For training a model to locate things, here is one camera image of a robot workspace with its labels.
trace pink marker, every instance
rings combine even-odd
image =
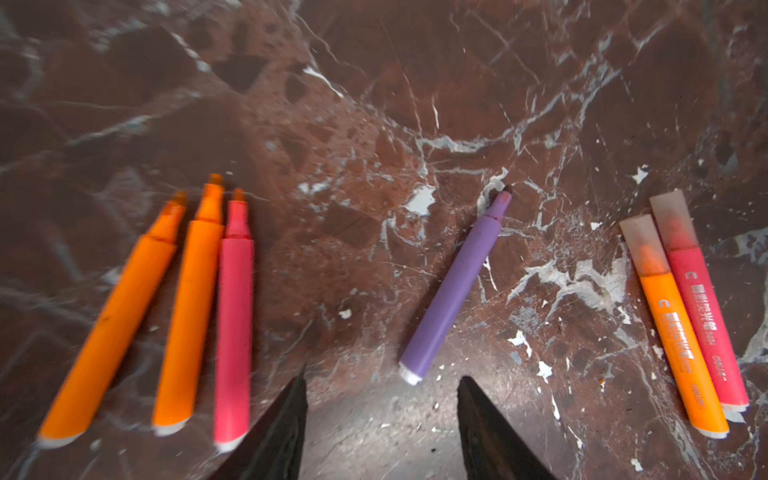
[[[222,453],[234,450],[250,428],[253,240],[244,199],[235,190],[221,240],[214,443]]]
[[[651,197],[650,206],[720,404],[723,410],[743,412],[750,399],[683,192]]]

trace purple marker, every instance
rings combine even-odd
[[[482,264],[502,232],[502,218],[511,200],[511,187],[507,186],[498,194],[485,215],[475,222],[411,338],[400,359],[400,376],[411,385],[424,378],[453,320],[467,300]]]

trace translucent cap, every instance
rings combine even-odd
[[[664,249],[669,251],[699,246],[682,190],[651,197],[650,208],[654,211]]]
[[[661,275],[670,272],[667,255],[661,246],[659,234],[650,215],[639,215],[619,222],[629,247],[634,268],[640,276]]]

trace orange marker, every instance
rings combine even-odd
[[[139,238],[64,385],[38,433],[42,448],[55,449],[85,432],[144,318],[176,250],[187,197],[177,193]]]
[[[620,223],[632,262],[659,330],[690,423],[711,439],[728,436],[728,422],[715,393],[680,291],[650,215]]]
[[[203,188],[200,208],[187,233],[152,418],[157,436],[181,430],[194,409],[210,303],[216,285],[219,246],[224,232],[221,223],[222,183],[221,175],[210,176],[210,183]]]

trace brown marble surface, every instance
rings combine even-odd
[[[34,444],[137,236],[210,172],[254,210],[254,418],[308,362],[303,478],[465,478],[465,374],[559,478],[768,477],[766,25],[762,0],[0,2],[0,478],[223,461],[215,322],[194,417],[149,427],[178,260],[92,427]],[[409,387],[398,355],[502,184]],[[617,227],[673,188],[752,402],[720,442],[687,424]]]

